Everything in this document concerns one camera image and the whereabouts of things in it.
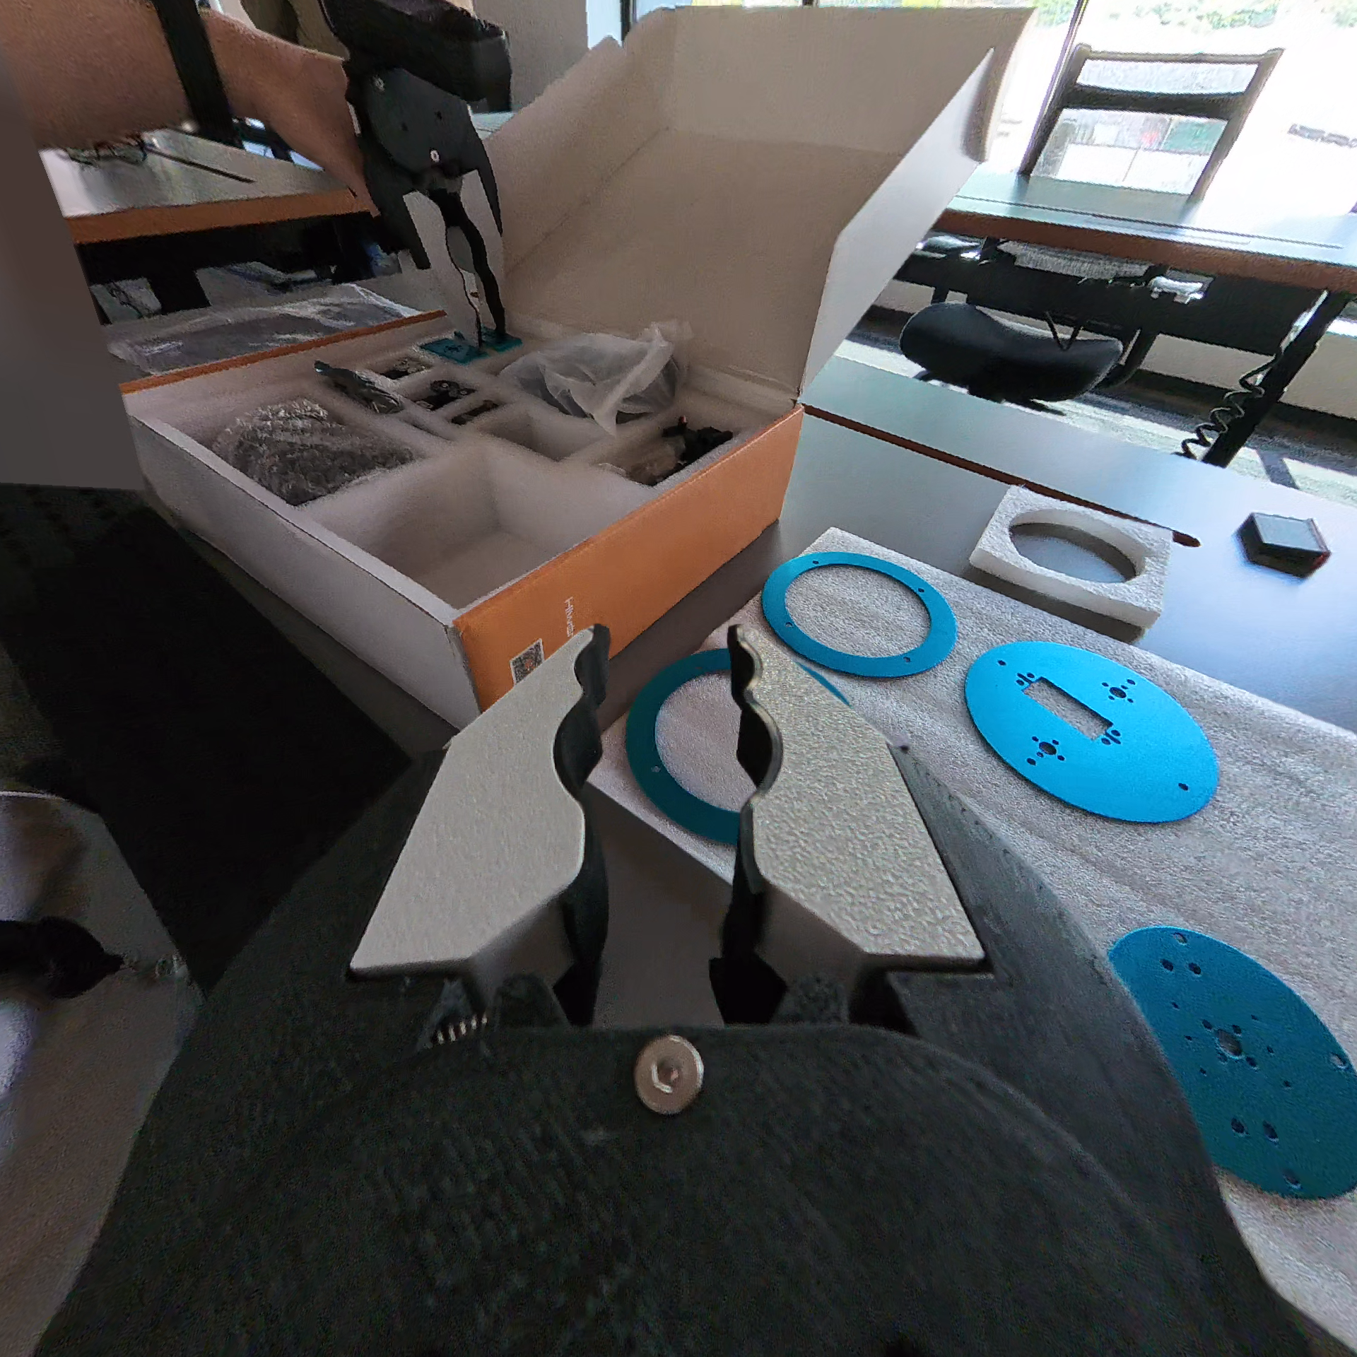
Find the crumpled clear plastic bag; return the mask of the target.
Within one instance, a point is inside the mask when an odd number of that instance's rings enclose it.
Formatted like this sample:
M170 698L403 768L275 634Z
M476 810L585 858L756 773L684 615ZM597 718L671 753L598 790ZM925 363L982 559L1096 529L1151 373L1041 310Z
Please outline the crumpled clear plastic bag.
M686 376L691 328L679 320L649 324L635 337L573 333L528 351L498 378L520 393L603 432L660 415Z

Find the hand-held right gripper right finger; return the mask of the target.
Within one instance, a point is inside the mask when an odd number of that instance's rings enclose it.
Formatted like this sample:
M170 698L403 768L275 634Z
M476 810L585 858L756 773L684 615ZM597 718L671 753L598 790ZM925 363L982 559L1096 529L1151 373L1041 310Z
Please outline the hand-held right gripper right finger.
M986 969L903 752L774 641L746 625L725 641L753 787L708 966L722 1017L768 1021L801 981L852 1006L885 974Z

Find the large bag of black parts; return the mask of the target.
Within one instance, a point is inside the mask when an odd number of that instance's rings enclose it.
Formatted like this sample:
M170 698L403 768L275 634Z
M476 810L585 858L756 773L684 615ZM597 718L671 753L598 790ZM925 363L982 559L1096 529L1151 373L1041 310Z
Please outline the large bag of black parts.
M371 328L417 312L364 288L342 284L314 298L268 307L210 308L200 317L178 320L153 332L110 337L107 348L144 376L161 376Z

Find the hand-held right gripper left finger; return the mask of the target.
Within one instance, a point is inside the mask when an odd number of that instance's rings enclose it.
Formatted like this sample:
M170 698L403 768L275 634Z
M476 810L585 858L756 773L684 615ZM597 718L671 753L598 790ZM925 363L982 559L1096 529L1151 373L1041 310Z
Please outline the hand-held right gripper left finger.
M595 624L454 736L353 977L451 976L491 998L534 974L568 1021L593 1020L607 886L582 791L601 758L607 658L608 630Z

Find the shiny foil packet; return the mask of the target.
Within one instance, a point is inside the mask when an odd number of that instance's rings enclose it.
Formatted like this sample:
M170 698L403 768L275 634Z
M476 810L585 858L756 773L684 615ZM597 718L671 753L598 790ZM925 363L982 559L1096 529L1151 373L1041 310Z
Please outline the shiny foil packet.
M402 398L377 383L376 378L343 366L314 361L314 373L331 388L378 415L396 414L406 405Z

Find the blue disc with many holes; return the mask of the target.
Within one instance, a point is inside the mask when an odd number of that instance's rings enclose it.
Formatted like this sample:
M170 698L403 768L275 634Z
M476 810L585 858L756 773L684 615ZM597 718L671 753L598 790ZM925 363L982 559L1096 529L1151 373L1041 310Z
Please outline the blue disc with many holes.
M1285 1198L1354 1190L1354 1066L1295 991L1227 943L1181 927L1132 930L1109 961L1218 1168Z

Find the white foam block round cutout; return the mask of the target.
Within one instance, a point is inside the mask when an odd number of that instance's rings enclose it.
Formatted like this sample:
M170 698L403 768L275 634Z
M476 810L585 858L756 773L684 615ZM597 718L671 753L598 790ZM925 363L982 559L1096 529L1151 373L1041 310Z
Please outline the white foam block round cutout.
M1130 575L1124 581L1098 582L1035 563L1018 551L1013 538L1013 531L1021 527L1081 532L1120 553L1130 564ZM1157 523L1012 485L976 543L969 564L1045 598L1145 630L1162 616L1172 544L1172 532Z

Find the large window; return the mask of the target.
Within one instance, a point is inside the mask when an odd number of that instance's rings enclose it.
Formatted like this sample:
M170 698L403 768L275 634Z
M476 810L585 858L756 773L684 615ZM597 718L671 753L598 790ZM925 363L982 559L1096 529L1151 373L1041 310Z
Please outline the large window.
M1354 2L1034 2L1010 64L988 170L1017 170L1073 44L1104 51L1249 54L1279 49L1210 209L1347 214L1356 199Z

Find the black office chair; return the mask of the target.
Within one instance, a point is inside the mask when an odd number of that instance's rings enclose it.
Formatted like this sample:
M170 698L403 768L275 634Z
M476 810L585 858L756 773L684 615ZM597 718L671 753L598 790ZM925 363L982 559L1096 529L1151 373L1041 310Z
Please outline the black office chair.
M998 402L1080 397L1110 375L1123 351L1114 338L1060 338L949 302L908 317L898 347L920 367L920 378Z

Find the grey desk with wooden edge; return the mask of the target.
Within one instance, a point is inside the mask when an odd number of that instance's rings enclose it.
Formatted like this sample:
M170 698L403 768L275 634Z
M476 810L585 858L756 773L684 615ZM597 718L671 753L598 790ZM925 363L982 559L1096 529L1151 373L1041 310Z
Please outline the grey desk with wooden edge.
M979 170L894 280L1124 339L1113 382L1164 337L1260 354L1182 444L1227 466L1354 302L1354 232L1353 212L1210 209Z
M934 392L881 368L836 359L829 397L847 412L880 402L909 439L880 436L836 411L808 412L777 523L767 528L689 591L613 660L607 719L620 715L641 683L749 598L783 557L824 529L842 528L927 564L1045 608L1106 637L1137 640L1123 624L1045 601L966 563L972 543L1008 474L1054 497L1070 490L1095 508L1127 508L1178 528L1164 615L1139 645L1162 658L1353 732L1356 720L1354 510L1226 470L1166 469L1164 454L1093 434L1030 432L1016 415L954 415ZM1301 580L1252 564L1234 537L1250 510L1313 517L1330 544L1330 564Z
M144 280L162 312L205 307L198 271L263 263L323 280L372 275L367 214L309 162L158 129L136 144L44 149L88 284Z

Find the white foam sheet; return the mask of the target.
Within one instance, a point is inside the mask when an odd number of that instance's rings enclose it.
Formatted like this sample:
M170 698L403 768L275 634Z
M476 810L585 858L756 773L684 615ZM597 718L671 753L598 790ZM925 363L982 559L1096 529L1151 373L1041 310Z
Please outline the white foam sheet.
M1176 924L1252 957L1294 988L1354 1055L1356 738L1140 647L1099 635L1003 593L830 528L812 548L864 553L918 573L954 608L954 653L922 676L830 675L851 704L920 756L1006 837L1104 948L1137 927ZM891 640L922 605L855 567L796 583L792 615L817 637L864 653L876 624ZM1218 761L1210 805L1167 825L1106 821L1060 803L988 748L964 709L963 679L992 646L1042 640L1130 660L1200 723ZM738 709L724 685L679 699L660 738L675 773L725 802L752 785L735 758ZM625 718L603 734L590 782L730 885L734 847L673 825L640 792L624 753ZM1354 1351L1354 1192L1308 1203L1264 1195L1239 1176L1223 1196L1281 1298Z

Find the blue disc with few holes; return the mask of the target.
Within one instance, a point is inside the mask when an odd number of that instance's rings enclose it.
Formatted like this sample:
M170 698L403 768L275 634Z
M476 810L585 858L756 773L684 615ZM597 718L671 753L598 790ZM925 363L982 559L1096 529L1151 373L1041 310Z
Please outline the blue disc with few holes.
M1195 717L1110 656L1013 641L972 660L963 694L974 728L1013 772L1094 815L1176 822L1210 803L1218 762Z

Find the person's white shirt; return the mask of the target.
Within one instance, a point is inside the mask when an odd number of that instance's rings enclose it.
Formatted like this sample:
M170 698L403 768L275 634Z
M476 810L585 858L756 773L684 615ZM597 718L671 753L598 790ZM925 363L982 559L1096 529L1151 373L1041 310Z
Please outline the person's white shirt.
M93 812L1 802L1 1353L32 1354L93 1246L198 990ZM35 925L79 925L120 968L58 997L20 964Z

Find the small black box red label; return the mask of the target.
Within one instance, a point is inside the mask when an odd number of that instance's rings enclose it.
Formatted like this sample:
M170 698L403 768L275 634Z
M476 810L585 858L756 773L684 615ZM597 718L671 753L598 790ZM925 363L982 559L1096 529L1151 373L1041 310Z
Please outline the small black box red label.
M1313 518L1251 513L1236 536L1252 563L1298 578L1313 575L1330 557Z

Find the orange cardboard kit box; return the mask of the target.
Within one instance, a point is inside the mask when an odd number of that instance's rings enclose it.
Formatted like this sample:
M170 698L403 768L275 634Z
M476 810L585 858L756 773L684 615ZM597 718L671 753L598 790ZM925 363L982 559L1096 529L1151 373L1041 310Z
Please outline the orange cardboard kit box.
M595 624L625 647L774 523L797 398L988 154L1030 7L669 7L598 44L488 137L513 351L417 346L429 312L332 344L134 383L147 485L402 692L461 727ZM660 415L606 434L498 378L573 333L693 331ZM416 354L400 381L372 368ZM314 373L398 395L378 415ZM435 380L474 395L414 402ZM416 461L292 505L219 459L236 416L307 397ZM503 409L454 427L449 416ZM660 484L622 465L685 416L734 439Z

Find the black metal parts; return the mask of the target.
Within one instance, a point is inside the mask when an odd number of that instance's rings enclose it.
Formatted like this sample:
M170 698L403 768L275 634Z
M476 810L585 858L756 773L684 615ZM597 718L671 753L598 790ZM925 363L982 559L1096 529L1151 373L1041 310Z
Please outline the black metal parts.
M715 426L693 426L685 416L660 430L658 439L641 446L622 465L622 475L652 487L700 461L734 439L734 431Z

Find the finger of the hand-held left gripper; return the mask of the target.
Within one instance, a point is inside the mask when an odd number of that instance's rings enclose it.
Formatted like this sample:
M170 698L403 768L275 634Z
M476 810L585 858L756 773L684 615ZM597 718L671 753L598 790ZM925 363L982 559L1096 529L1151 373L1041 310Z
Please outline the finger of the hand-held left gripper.
M470 221L481 239L483 259L478 265L478 276L480 278L479 288L488 313L488 324L495 329L502 328L509 332L502 295L504 274L503 239L481 178L470 181Z
M488 255L483 234L464 207L458 192L440 191L440 212L445 225L445 243L450 261L475 314L476 336L490 331L490 287L485 282Z

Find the black frame chair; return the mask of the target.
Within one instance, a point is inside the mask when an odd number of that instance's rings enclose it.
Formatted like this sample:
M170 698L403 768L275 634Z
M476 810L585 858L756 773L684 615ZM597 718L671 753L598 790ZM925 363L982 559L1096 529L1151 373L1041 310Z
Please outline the black frame chair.
M1076 44L1018 173L1196 204L1236 144L1283 53L1124 53Z

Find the bubble wrap bag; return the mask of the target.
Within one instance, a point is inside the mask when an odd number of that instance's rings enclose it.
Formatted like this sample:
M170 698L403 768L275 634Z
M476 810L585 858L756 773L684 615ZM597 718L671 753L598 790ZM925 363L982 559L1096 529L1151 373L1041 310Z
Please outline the bubble wrap bag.
M210 449L292 505L416 461L406 444L344 425L307 397L265 402L236 416Z

